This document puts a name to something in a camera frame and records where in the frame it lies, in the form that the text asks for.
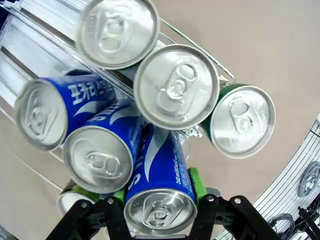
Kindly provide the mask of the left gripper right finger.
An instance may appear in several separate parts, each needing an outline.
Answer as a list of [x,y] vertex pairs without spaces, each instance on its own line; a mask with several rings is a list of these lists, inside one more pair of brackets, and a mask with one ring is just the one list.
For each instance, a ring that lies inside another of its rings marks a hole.
[[196,196],[197,215],[188,238],[210,240],[215,225],[223,226],[236,240],[278,240],[269,223],[250,201],[236,195],[229,200],[207,191],[197,168],[188,173]]

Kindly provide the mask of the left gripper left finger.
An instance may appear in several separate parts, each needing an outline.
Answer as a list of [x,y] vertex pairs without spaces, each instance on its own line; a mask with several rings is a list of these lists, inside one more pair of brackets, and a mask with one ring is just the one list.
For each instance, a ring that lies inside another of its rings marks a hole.
[[66,186],[57,199],[62,219],[47,239],[91,240],[100,229],[107,229],[111,240],[129,240],[124,196],[124,189],[102,194],[80,186]]

